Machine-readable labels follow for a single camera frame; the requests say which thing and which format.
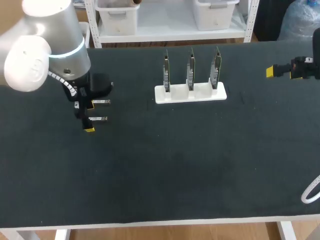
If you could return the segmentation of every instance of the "plastic bag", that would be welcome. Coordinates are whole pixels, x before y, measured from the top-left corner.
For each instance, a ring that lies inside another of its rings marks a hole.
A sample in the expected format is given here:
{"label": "plastic bag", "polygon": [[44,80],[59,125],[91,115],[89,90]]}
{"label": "plastic bag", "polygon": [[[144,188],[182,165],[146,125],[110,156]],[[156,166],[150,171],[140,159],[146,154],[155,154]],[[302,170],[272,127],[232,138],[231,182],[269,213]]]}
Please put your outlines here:
{"label": "plastic bag", "polygon": [[312,39],[317,28],[320,28],[320,4],[296,0],[286,10],[278,40]]}

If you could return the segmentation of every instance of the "metal rack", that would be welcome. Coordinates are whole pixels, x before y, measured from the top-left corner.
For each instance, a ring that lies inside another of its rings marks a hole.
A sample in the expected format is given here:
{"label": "metal rack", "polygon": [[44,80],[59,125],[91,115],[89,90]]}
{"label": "metal rack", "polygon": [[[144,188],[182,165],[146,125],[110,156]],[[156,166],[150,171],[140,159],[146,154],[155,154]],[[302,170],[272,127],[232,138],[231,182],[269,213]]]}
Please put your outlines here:
{"label": "metal rack", "polygon": [[[254,30],[259,0],[240,0],[236,6],[231,25],[223,30],[199,31],[195,24],[190,0],[144,0],[139,9],[138,32],[136,35],[111,36],[105,34],[103,23],[97,20],[95,0],[85,0],[90,30],[95,48],[102,48],[104,43],[162,42],[207,39],[244,38],[244,43],[251,41]],[[170,4],[179,9],[174,20],[168,18],[166,10]]]}

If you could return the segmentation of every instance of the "white table edge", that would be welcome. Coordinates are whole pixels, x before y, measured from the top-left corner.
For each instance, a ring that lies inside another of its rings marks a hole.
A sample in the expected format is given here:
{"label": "white table edge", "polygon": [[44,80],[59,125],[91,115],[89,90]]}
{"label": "white table edge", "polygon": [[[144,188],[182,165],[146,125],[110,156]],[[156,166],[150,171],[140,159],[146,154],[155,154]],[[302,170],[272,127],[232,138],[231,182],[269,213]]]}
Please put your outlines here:
{"label": "white table edge", "polygon": [[208,224],[243,224],[243,223],[266,223],[283,221],[309,221],[320,219],[320,214],[296,215],[296,216],[258,216],[242,218],[215,218],[215,219],[190,219],[190,220],[168,220],[168,221],[142,221],[131,223],[106,223],[85,225],[62,225],[62,226],[33,226],[0,228],[2,230],[14,231],[37,231],[37,230],[60,230],[60,229],[102,229],[102,228],[124,228],[124,227],[151,227],[151,226],[174,226],[174,225],[208,225]]}

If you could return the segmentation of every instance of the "yellow object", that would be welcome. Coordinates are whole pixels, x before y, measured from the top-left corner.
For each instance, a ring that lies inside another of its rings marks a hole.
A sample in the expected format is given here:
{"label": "yellow object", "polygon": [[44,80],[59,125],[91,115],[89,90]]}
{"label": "yellow object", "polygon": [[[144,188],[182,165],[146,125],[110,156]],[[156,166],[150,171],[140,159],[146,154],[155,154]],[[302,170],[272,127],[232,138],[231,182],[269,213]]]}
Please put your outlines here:
{"label": "yellow object", "polygon": [[268,67],[266,69],[266,77],[273,78],[274,77],[274,66]]}
{"label": "yellow object", "polygon": [[85,129],[85,131],[86,131],[87,133],[92,133],[92,132],[95,131],[95,128],[93,127],[93,128]]}
{"label": "yellow object", "polygon": [[91,102],[92,102],[93,108],[88,108],[88,110],[95,109],[94,101],[92,100]]}

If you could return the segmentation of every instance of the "table leg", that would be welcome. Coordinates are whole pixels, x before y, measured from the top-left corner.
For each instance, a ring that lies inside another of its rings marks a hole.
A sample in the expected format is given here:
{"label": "table leg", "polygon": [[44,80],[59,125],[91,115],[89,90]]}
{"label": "table leg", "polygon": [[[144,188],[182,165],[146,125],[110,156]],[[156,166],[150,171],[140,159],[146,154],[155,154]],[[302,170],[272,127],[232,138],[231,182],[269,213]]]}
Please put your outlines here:
{"label": "table leg", "polygon": [[69,240],[70,237],[70,229],[60,229],[55,233],[54,240]]}
{"label": "table leg", "polygon": [[320,239],[320,225],[306,238],[306,240],[319,240]]}
{"label": "table leg", "polygon": [[34,231],[1,230],[0,232],[8,240],[40,240]]}
{"label": "table leg", "polygon": [[290,221],[277,222],[281,240],[297,240],[294,228]]}

